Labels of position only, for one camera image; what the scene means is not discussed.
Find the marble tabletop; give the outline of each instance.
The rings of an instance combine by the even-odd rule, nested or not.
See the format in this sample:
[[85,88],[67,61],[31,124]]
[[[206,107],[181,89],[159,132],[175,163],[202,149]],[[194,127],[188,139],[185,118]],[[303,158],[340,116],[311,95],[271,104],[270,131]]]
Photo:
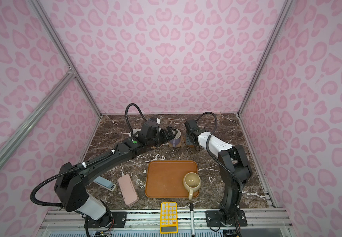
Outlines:
[[[172,126],[185,134],[184,121],[196,119],[198,115],[160,115],[160,127]],[[235,114],[217,114],[218,128],[215,136],[232,145],[240,144],[244,146],[249,163],[253,170],[253,175],[244,187],[241,208],[268,208],[257,171],[250,157],[244,136]],[[132,128],[141,128],[143,119],[140,115],[129,115]],[[203,116],[199,120],[199,126],[206,130],[212,130],[214,119],[210,115]],[[109,151],[113,146],[129,136],[129,129],[125,122],[124,115],[103,116],[92,143],[88,149],[85,160],[96,157],[103,152]],[[188,198],[149,198],[145,195],[146,172],[149,162],[152,160],[194,160],[197,163],[198,174],[202,181],[200,194],[191,201]],[[224,193],[224,183],[221,180],[218,164],[209,156],[205,149],[196,151],[194,148],[182,144],[179,148],[171,148],[168,144],[122,163],[102,175],[118,185],[117,179],[129,174],[138,194],[138,202],[128,207],[122,198],[120,188],[111,192],[107,189],[91,183],[87,186],[87,191],[97,199],[104,201],[111,210],[117,209],[159,209],[161,202],[176,201],[178,208],[188,208],[193,202],[196,209],[218,208]]]

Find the pink patterned wall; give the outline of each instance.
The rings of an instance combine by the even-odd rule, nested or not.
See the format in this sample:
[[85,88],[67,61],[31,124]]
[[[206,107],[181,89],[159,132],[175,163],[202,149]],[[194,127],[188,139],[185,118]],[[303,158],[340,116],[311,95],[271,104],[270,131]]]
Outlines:
[[[64,163],[80,160],[96,122],[72,81],[0,171],[0,236],[35,236],[47,208],[29,200],[31,190]],[[54,181],[37,198],[59,202],[53,188]]]
[[284,0],[43,0],[103,113],[235,112]]
[[0,0],[0,148],[65,72],[26,1]]
[[244,113],[299,236],[342,236],[342,0],[298,0]]

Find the beige mug handle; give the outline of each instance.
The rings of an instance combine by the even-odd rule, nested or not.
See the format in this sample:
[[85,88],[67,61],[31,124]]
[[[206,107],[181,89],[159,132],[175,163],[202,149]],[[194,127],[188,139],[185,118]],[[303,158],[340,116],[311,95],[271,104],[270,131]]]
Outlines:
[[190,189],[190,193],[188,194],[188,199],[192,200],[192,197],[193,197],[193,190]]

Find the wall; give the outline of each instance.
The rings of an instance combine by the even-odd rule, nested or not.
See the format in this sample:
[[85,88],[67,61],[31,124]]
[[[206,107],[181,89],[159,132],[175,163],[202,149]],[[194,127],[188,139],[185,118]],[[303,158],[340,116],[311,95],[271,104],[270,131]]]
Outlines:
[[109,114],[238,111],[283,2],[41,1]]
[[[72,81],[0,171],[0,236],[35,236],[47,208],[29,200],[31,190],[64,163],[80,160],[96,122],[96,114]],[[59,202],[54,181],[37,198]]]
[[297,1],[243,117],[299,236],[342,236],[342,1]]
[[0,148],[66,70],[26,1],[0,1]]

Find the yellow calculator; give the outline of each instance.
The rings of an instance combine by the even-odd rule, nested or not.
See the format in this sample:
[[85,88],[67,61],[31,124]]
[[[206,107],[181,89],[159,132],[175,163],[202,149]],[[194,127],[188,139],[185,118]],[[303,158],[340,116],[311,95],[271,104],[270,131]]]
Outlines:
[[176,202],[162,202],[160,205],[160,233],[178,232],[178,207]]

